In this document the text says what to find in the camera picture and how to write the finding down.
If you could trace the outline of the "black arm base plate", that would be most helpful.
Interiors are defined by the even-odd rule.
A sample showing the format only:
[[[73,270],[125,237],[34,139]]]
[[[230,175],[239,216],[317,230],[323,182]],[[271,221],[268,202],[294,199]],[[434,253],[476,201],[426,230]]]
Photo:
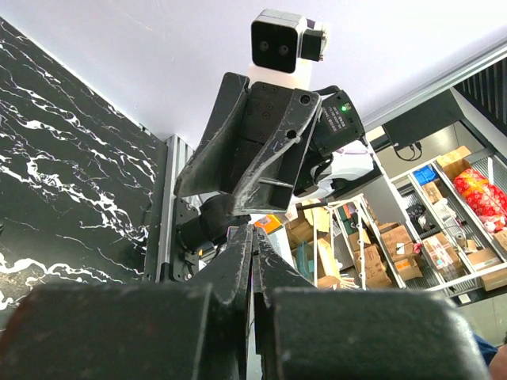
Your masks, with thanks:
[[[198,269],[199,251],[227,241],[228,229],[238,224],[230,214],[232,203],[230,194],[212,196],[198,208],[182,198],[174,200],[168,271],[171,280],[186,281]]]

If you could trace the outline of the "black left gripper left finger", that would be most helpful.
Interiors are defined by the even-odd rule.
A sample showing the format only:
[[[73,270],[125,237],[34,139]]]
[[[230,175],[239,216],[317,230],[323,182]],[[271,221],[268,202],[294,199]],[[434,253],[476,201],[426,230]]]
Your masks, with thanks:
[[[1,336],[4,379],[244,379],[254,229],[183,283],[34,288]]]

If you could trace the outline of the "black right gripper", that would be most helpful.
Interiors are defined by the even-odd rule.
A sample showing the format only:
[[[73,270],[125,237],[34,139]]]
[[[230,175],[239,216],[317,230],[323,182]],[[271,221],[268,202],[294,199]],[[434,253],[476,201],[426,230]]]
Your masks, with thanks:
[[[223,76],[200,143],[176,179],[175,196],[224,192],[237,135],[231,214],[288,209],[322,99],[316,92],[265,82],[254,83],[248,98],[249,84],[245,75]]]

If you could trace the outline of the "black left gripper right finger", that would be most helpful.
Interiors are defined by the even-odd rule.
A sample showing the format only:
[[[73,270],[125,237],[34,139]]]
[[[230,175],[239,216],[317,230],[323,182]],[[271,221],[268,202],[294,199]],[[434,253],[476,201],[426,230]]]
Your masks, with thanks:
[[[487,379],[456,305],[428,291],[319,290],[253,230],[257,353],[265,379]]]

